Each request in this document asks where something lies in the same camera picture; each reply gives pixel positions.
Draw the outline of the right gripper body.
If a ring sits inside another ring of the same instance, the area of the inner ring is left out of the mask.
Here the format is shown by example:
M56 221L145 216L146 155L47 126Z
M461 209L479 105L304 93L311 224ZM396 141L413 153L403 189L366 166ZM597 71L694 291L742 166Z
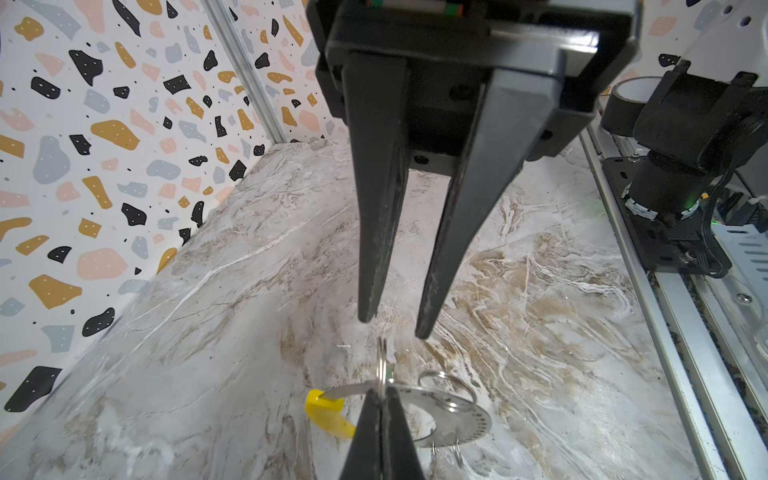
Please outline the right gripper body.
M560 85L531 158L557 155L634 57L638 1L310 1L316 75L357 164L387 154L451 174L491 77Z

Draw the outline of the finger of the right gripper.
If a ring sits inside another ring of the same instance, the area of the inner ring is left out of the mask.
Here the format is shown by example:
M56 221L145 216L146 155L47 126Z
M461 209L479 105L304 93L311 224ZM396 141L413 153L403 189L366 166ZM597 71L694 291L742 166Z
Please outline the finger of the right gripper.
M342 71L360 217L358 319L376 315L408 180L403 58L353 53Z
M543 133L558 104L553 77L495 70L451 178L424 282L415 336L431 335L464 255Z

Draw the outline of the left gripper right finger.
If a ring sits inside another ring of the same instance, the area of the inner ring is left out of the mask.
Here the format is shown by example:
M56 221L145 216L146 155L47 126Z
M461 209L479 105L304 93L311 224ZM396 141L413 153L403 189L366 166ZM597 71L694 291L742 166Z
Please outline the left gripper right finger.
M404 409L394 387L387 387L381 411L381 472L386 480L424 480Z

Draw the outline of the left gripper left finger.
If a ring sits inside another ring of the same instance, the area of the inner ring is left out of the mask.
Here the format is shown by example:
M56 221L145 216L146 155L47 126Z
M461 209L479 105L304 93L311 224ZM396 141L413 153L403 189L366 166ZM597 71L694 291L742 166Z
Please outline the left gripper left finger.
M381 478L382 405L374 390L366 393L340 480L379 480Z

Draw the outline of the metal key gauge with yellow handle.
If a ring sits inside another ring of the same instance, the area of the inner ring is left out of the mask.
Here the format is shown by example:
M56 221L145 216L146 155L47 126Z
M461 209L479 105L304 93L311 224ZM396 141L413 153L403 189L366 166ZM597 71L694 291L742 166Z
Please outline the metal key gauge with yellow handle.
M395 383L407 425L418 448L459 446L487 435L490 415L477 403L450 392ZM308 393L304 410L309 420L325 433L350 440L362 424L352 415L362 411L362 401L372 382L343 385Z

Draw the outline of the steel split keyring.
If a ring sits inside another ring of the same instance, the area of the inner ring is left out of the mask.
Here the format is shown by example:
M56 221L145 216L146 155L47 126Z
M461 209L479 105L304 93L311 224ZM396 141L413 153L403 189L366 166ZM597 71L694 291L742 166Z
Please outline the steel split keyring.
M381 398L386 396L386 389L390 378L390 367L387 360L387 342L383 337L377 339L377 389Z

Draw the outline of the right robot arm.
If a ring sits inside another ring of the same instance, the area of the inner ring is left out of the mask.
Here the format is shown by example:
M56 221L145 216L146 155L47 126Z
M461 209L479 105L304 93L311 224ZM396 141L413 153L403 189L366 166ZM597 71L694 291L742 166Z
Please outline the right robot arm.
M660 78L619 81L640 46L638 1L311 1L316 75L348 127L361 222L358 317L377 314L408 175L449 188L415 334L428 338L463 257L523 165L593 119L647 159L619 192L630 214L692 222L694 269L722 277L712 206L767 142L767 6L730 1Z

